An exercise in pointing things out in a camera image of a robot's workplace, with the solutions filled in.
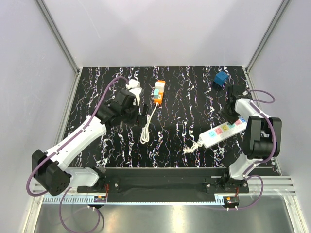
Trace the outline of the white power strip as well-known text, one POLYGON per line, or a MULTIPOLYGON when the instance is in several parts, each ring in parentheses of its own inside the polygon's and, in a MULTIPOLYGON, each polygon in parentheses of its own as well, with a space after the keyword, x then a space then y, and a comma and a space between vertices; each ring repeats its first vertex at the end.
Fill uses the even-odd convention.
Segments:
POLYGON ((246 129, 247 122, 241 117, 233 124, 225 122, 199 135, 199 142, 205 148, 210 148, 246 129))

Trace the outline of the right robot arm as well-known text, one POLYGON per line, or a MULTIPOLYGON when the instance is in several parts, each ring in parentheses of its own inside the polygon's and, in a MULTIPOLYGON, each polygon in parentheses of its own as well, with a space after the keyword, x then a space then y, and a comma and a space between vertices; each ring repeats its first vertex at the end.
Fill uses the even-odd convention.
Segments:
POLYGON ((259 109, 255 102, 267 101, 253 99, 249 91, 239 85, 227 89, 228 99, 219 114, 230 125, 243 118, 246 122, 242 153, 222 174, 219 186, 225 192, 232 192, 248 180, 249 173, 258 165, 270 161, 280 153, 282 121, 271 117, 259 109))

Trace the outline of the white cube adapter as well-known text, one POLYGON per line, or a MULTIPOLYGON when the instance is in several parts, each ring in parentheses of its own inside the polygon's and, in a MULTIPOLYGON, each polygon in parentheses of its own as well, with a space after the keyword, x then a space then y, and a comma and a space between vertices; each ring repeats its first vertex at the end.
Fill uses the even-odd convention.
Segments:
POLYGON ((127 89, 140 88, 140 82, 135 79, 130 79, 128 84, 126 85, 126 88, 127 89))

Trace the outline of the white USB charger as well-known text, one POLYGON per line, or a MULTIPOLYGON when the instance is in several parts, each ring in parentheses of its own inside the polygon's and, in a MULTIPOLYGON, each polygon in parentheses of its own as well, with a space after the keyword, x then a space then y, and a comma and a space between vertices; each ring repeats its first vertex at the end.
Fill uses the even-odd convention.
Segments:
POLYGON ((155 89, 158 89, 159 92, 164 92, 165 82, 155 82, 155 89))

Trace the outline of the orange power strip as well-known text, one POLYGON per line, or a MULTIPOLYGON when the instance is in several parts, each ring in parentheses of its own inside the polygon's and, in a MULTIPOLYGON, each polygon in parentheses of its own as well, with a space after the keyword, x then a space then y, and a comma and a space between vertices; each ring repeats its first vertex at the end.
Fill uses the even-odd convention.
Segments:
POLYGON ((162 104, 165 85, 166 85, 166 82, 164 80, 159 80, 155 82, 155 87, 153 90, 154 104, 162 104))

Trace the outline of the teal USB charger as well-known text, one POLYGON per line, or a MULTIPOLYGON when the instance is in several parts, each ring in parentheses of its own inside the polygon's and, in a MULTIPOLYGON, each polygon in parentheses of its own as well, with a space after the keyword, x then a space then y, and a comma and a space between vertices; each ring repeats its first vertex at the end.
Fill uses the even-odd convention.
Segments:
POLYGON ((159 90, 155 89, 154 92, 153 92, 153 95, 154 95, 155 98, 157 98, 158 95, 159 95, 159 90))

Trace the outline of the blue cube adapter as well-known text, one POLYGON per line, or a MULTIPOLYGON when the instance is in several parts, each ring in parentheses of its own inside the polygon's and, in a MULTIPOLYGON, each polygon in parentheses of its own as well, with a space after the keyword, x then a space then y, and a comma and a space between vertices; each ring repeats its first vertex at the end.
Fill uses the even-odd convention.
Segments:
POLYGON ((228 81, 229 75, 225 73, 224 71, 218 72, 213 80, 213 87, 214 88, 220 88, 225 85, 225 83, 228 81))

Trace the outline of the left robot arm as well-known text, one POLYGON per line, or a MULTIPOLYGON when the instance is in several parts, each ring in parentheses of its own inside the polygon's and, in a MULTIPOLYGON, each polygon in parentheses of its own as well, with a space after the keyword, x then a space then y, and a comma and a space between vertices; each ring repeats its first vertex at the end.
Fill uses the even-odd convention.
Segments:
POLYGON ((86 120, 70 135, 46 152, 32 154, 33 177, 52 195, 57 196, 69 187, 83 187, 100 192, 105 186, 104 171, 90 167, 70 167, 71 162, 95 139, 111 128, 126 123, 144 126, 148 106, 139 114, 141 87, 122 89, 111 100, 99 105, 95 116, 86 120))

